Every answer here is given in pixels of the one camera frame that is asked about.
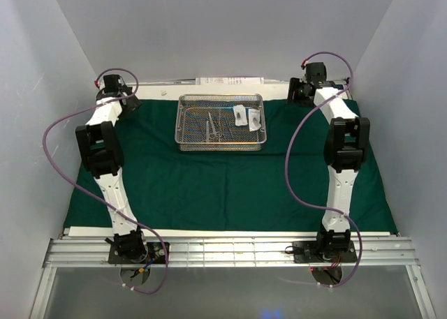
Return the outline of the plastic packet printed label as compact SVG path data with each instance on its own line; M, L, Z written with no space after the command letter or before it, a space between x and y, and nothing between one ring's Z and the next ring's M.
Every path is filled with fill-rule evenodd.
M261 129L261 111L257 109L250 108L248 110L249 117L249 130L251 132L258 131Z

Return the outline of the metal mesh instrument tray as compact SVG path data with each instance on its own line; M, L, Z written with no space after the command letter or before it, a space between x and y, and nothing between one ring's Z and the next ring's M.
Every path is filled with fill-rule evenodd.
M248 124L236 126L233 107L243 105ZM261 111L261 129L249 130L248 110ZM222 138L206 143L206 121L211 113ZM180 96L175 124L175 141L182 151L258 151L267 141L263 98L259 94L187 94Z

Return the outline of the plastic packet black yellow part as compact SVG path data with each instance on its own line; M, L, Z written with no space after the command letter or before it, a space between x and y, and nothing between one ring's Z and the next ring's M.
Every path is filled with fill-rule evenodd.
M236 126L246 126L248 124L246 109L243 105L235 105L233 113Z

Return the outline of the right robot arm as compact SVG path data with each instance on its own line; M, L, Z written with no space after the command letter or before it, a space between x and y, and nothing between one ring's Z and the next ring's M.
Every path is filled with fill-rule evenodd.
M329 186L321 229L315 240L293 242L289 253L296 263L339 262L357 260L351 241L349 215L353 186L361 166L367 159L370 122L349 109L343 99L334 96L340 89L327 79L322 62L302 63L303 78L289 82L289 103L317 107L328 123L323 158L328 167Z

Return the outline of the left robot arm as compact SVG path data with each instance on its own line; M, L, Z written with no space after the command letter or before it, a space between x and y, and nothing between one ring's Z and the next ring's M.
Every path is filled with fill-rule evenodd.
M124 188L124 153L115 131L118 120L138 109L141 102L120 75L104 75L96 87L98 107L87 123L75 130L82 164L100 188L103 199L113 206L108 210L113 238L106 240L112 252L128 262L142 262L148 246L140 226L135 224Z

